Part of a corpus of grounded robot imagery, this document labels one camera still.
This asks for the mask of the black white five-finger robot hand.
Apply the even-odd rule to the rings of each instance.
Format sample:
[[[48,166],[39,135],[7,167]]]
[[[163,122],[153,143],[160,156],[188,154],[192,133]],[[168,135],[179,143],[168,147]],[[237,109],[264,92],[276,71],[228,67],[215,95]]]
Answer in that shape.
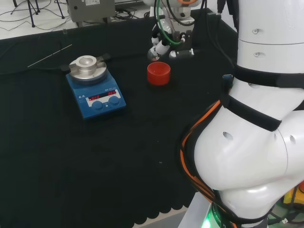
[[[172,30],[165,19],[161,19],[161,25],[168,36],[172,35]],[[161,38],[161,30],[158,25],[154,25],[152,29],[152,47],[148,51],[148,59],[151,61],[158,61],[161,56],[167,54],[171,49],[170,43],[166,38]],[[175,50],[171,50],[169,53],[170,58],[176,58],[177,54]]]

